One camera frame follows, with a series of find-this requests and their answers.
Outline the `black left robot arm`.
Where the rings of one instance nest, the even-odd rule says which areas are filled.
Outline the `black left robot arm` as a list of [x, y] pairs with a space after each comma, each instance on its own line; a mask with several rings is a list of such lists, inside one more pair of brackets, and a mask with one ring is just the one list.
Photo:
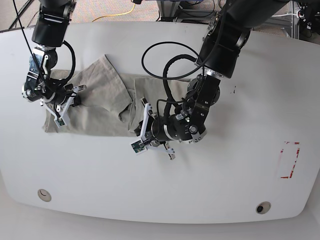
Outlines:
[[[210, 107], [220, 97], [221, 78], [231, 78], [241, 49], [251, 30], [279, 11], [284, 0], [228, 0], [212, 18], [199, 52], [180, 54], [165, 65], [160, 79], [166, 94], [160, 111], [145, 98], [143, 119], [135, 129], [137, 140], [131, 145], [136, 154], [159, 150], [175, 157], [170, 141], [194, 144], [206, 135], [205, 121]], [[169, 86], [169, 68], [179, 60], [195, 63], [201, 73], [190, 81], [181, 100], [175, 100]]]

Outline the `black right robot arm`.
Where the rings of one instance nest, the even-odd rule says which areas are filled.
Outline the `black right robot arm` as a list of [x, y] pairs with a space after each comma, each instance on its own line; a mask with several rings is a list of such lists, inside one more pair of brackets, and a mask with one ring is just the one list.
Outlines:
[[[32, 35], [32, 41], [37, 45], [29, 50], [29, 70], [22, 86], [22, 97], [29, 102], [40, 101], [58, 127], [69, 124], [67, 111], [69, 107], [82, 103], [79, 92], [86, 89], [86, 85], [69, 83], [75, 72], [76, 56], [64, 38], [75, 7], [74, 0], [40, 1], [39, 16]], [[55, 79], [51, 77], [51, 70], [58, 62], [56, 49], [61, 46], [69, 49], [72, 66], [67, 77]]]

